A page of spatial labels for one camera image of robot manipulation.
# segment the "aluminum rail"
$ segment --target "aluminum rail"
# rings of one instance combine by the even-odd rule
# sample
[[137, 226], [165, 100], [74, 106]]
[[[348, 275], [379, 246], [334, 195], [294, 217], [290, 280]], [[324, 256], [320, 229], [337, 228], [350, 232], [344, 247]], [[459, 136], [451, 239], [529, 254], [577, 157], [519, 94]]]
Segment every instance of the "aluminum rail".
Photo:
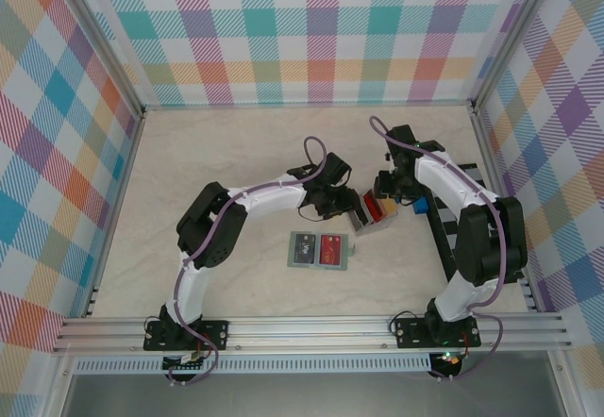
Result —
[[[572, 347], [558, 313], [501, 313], [504, 336], [499, 351], [549, 351]], [[438, 353], [443, 348], [398, 349], [388, 330], [388, 316], [340, 317], [238, 317], [229, 321], [228, 342], [222, 355], [249, 354], [357, 354]], [[67, 319], [59, 333], [58, 356], [154, 355], [143, 351], [144, 318]], [[482, 346], [488, 351], [497, 336], [497, 325], [478, 320]], [[171, 351], [169, 354], [184, 354]]]

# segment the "wire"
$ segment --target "wire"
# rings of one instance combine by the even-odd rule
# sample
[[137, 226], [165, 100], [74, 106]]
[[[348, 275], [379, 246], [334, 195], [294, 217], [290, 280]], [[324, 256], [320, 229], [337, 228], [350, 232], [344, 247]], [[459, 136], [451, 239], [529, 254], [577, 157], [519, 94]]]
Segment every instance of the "wire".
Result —
[[417, 197], [415, 200], [410, 200], [407, 203], [401, 203], [402, 207], [410, 207], [412, 204], [419, 202], [422, 197]]
[[346, 180], [344, 183], [342, 184], [337, 184], [336, 186], [331, 186], [331, 188], [333, 189], [340, 189], [346, 186], [346, 184], [348, 184], [348, 181], [350, 181], [350, 173], [352, 172], [352, 169], [348, 169], [348, 175], [346, 176]]
[[499, 251], [500, 251], [499, 278], [497, 279], [497, 285], [495, 286], [495, 291], [493, 292], [491, 297], [489, 297], [486, 301], [470, 304], [467, 307], [467, 310], [470, 311], [470, 314], [473, 314], [474, 316], [476, 316], [478, 318], [487, 318], [487, 319], [496, 321], [499, 326], [499, 332], [497, 334], [497, 339], [495, 340], [495, 343], [493, 344], [493, 347], [491, 348], [491, 351], [489, 351], [489, 353], [482, 359], [481, 363], [476, 365], [471, 370], [468, 370], [466, 372], [459, 374], [457, 376], [457, 379], [461, 379], [463, 377], [466, 377], [466, 376], [472, 374], [473, 372], [477, 371], [480, 367], [482, 367], [486, 363], [486, 361], [489, 360], [493, 356], [493, 354], [499, 347], [499, 344], [501, 343], [501, 339], [503, 338], [503, 323], [501, 322], [501, 320], [499, 318], [497, 318], [494, 315], [486, 315], [486, 314], [482, 314], [482, 313], [475, 313], [472, 311], [472, 309], [487, 307], [487, 306], [490, 306], [491, 304], [493, 304], [493, 302], [496, 300], [496, 298], [501, 293], [501, 289], [503, 288], [503, 282], [504, 282], [505, 276], [506, 276], [506, 261], [507, 261], [506, 248], [507, 248], [507, 245], [506, 245], [505, 232], [503, 231], [503, 224], [501, 223], [501, 218], [499, 217], [499, 212], [497, 211], [497, 209], [495, 208], [495, 206], [493, 205], [491, 200], [489, 200], [489, 198], [482, 192], [482, 189], [480, 187], [478, 187], [474, 183], [474, 181], [460, 168], [453, 165], [451, 162], [444, 160], [440, 156], [438, 156], [432, 152], [429, 152], [427, 150], [424, 150], [423, 148], [419, 148], [417, 146], [410, 145], [408, 143], [399, 142], [396, 139], [393, 139], [392, 137], [390, 137], [387, 134], [388, 127], [386, 127], [384, 122], [382, 122], [376, 115], [372, 115], [371, 117], [369, 117], [369, 125], [374, 129], [374, 131], [376, 131], [378, 133], [379, 136], [381, 136], [383, 139], [385, 139], [386, 142], [390, 142], [397, 146], [400, 146], [401, 148], [405, 148], [407, 150], [411, 150], [416, 153], [420, 153], [420, 154], [440, 163], [441, 165], [443, 165], [443, 167], [445, 167], [446, 169], [451, 171], [466, 186], [468, 186], [472, 191], [474, 191], [478, 197], [480, 197], [480, 199], [485, 203], [485, 205], [487, 206], [489, 211], [491, 211], [491, 213], [493, 214], [493, 218], [495, 219], [495, 225], [497, 227], [497, 234], [499, 236]]
[[205, 379], [218, 366], [218, 358], [220, 358], [220, 355], [218, 354], [218, 348], [216, 347], [216, 345], [210, 339], [204, 337], [201, 334], [198, 334], [197, 332], [195, 332], [195, 330], [193, 328], [191, 328], [189, 325], [187, 325], [187, 323], [184, 321], [184, 319], [182, 317], [182, 314], [180, 313], [180, 308], [178, 307], [178, 294], [180, 292], [180, 284], [182, 283], [182, 280], [183, 280], [184, 275], [187, 272], [187, 270], [190, 267], [192, 267], [192, 265], [190, 265], [190, 263], [192, 261], [194, 261], [196, 258], [198, 258], [204, 252], [204, 250], [206, 250], [206, 248], [208, 247], [208, 245], [210, 244], [210, 241], [212, 240], [212, 238], [214, 236], [214, 233], [216, 233], [216, 229], [218, 228], [218, 225], [220, 224], [223, 217], [225, 216], [227, 209], [231, 205], [233, 205], [237, 200], [239, 200], [240, 198], [242, 198], [245, 195], [248, 195], [248, 194], [256, 192], [256, 191], [260, 191], [262, 189], [282, 187], [282, 186], [297, 186], [299, 184], [304, 184], [307, 181], [311, 181], [312, 179], [316, 178], [319, 174], [321, 174], [323, 172], [323, 169], [325, 168], [325, 164], [326, 164], [326, 159], [327, 159], [327, 149], [325, 147], [325, 144], [323, 143], [323, 141], [321, 141], [321, 139], [319, 139], [318, 137], [314, 137], [314, 136], [308, 136], [306, 139], [304, 139], [304, 152], [306, 153], [307, 158], [309, 158], [309, 159], [310, 159], [310, 154], [309, 154], [309, 149], [308, 149], [309, 141], [315, 141], [315, 142], [319, 143], [319, 146], [321, 147], [321, 150], [323, 151], [323, 158], [321, 159], [321, 162], [319, 163], [316, 170], [312, 174], [305, 176], [302, 179], [294, 179], [292, 181], [286, 181], [286, 182], [274, 181], [274, 182], [270, 182], [270, 183], [262, 183], [262, 184], [253, 186], [249, 189], [246, 189], [244, 191], [241, 191], [241, 192], [233, 195], [230, 199], [228, 199], [226, 201], [226, 203], [223, 205], [223, 207], [220, 208], [220, 211], [218, 211], [218, 214], [216, 215], [216, 219], [214, 219], [214, 222], [210, 227], [210, 231], [208, 232], [206, 239], [201, 243], [201, 245], [197, 248], [197, 250], [195, 252], [193, 252], [193, 254], [190, 257], [188, 257], [182, 261], [182, 267], [180, 268], [180, 271], [178, 272], [178, 276], [176, 277], [176, 284], [174, 286], [173, 299], [174, 299], [175, 316], [176, 316], [176, 319], [178, 320], [178, 322], [180, 323], [180, 325], [187, 332], [189, 332], [195, 338], [197, 338], [201, 342], [205, 343], [207, 346], [209, 346], [212, 349], [212, 351], [214, 353], [214, 362], [212, 363], [212, 365], [209, 367], [209, 369], [206, 372], [196, 375], [194, 378], [190, 379], [189, 381], [176, 381], [172, 376], [172, 370], [174, 370], [174, 368], [169, 369], [168, 378], [171, 381], [171, 385], [178, 384], [180, 386], [185, 387], [185, 386], [195, 384], [195, 383]]
[[468, 348], [470, 347], [470, 343], [468, 341], [468, 336], [465, 335], [465, 331], [461, 332], [461, 336], [463, 337], [463, 344], [465, 344], [465, 354], [464, 354], [464, 357], [467, 358], [468, 357]]
[[147, 317], [146, 317], [146, 319], [144, 320], [144, 323], [143, 323], [143, 328], [144, 328], [144, 333], [145, 333], [145, 334], [148, 334], [148, 333], [149, 333], [149, 331], [147, 330], [147, 322], [148, 322], [148, 321], [149, 321], [151, 318], [155, 318], [156, 320], [161, 321], [161, 319], [160, 319], [159, 317], [157, 317], [157, 316], [147, 316]]
[[416, 320], [418, 320], [419, 318], [417, 317], [417, 315], [415, 313], [413, 313], [410, 310], [403, 310], [400, 313], [397, 313], [392, 320], [390, 320], [390, 323], [388, 323], [388, 329], [390, 330], [390, 333], [393, 334], [396, 337], [396, 333], [393, 331], [393, 323], [396, 320], [396, 318], [398, 318], [400, 315], [404, 315], [405, 313], [409, 313], [411, 315], [413, 315], [415, 317]]
[[298, 216], [300, 216], [302, 219], [306, 219], [307, 221], [311, 221], [311, 222], [323, 222], [323, 219], [311, 219], [309, 217], [306, 217], [304, 214], [302, 214], [300, 212], [301, 208], [298, 208]]

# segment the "red card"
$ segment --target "red card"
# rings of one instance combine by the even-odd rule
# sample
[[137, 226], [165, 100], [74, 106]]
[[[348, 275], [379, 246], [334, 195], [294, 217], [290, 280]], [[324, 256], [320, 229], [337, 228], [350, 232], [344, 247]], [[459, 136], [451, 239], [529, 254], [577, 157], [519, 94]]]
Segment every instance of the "red card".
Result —
[[336, 235], [321, 235], [320, 264], [339, 266], [342, 254], [342, 237]]
[[379, 208], [378, 202], [372, 198], [371, 193], [366, 193], [363, 196], [363, 200], [365, 201], [365, 205], [367, 206], [367, 209], [369, 209], [371, 217], [373, 217], [374, 221], [381, 221], [384, 218], [384, 215], [381, 213], [381, 208]]

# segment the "gray floor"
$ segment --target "gray floor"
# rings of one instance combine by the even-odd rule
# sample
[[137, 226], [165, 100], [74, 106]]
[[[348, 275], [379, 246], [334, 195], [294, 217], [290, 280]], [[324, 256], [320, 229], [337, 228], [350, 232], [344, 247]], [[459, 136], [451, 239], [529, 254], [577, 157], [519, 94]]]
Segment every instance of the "gray floor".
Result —
[[156, 375], [82, 375], [72, 384], [64, 417], [565, 415], [545, 353], [501, 353], [452, 384], [423, 373], [213, 375], [189, 389]]

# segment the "plaid backdrop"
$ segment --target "plaid backdrop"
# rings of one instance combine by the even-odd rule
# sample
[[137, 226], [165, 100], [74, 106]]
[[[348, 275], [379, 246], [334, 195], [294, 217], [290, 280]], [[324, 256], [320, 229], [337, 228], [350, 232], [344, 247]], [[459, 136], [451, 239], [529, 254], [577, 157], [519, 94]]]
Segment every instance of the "plaid backdrop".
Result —
[[465, 101], [522, 0], [88, 1], [142, 98], [181, 106]]
[[482, 115], [545, 306], [604, 405], [604, 0], [546, 0]]
[[135, 117], [64, 0], [0, 0], [0, 415], [40, 404], [77, 316]]
[[482, 63], [482, 67], [480, 68], [480, 72], [478, 73], [478, 78], [474, 82], [474, 86], [468, 95], [468, 99], [476, 99], [478, 95], [478, 91], [480, 87], [482, 87], [482, 83], [484, 82], [484, 78], [489, 73], [491, 69], [491, 65], [493, 64], [493, 60], [501, 50], [501, 46], [503, 46], [504, 41], [508, 38], [508, 34], [510, 33], [510, 29], [513, 26], [513, 23], [516, 21], [516, 18], [520, 14], [522, 4], [525, 0], [514, 0], [510, 11], [508, 11], [508, 15], [506, 16], [505, 21], [499, 28], [497, 35], [495, 37], [495, 41], [491, 45], [491, 49], [489, 50], [489, 54], [487, 58]]

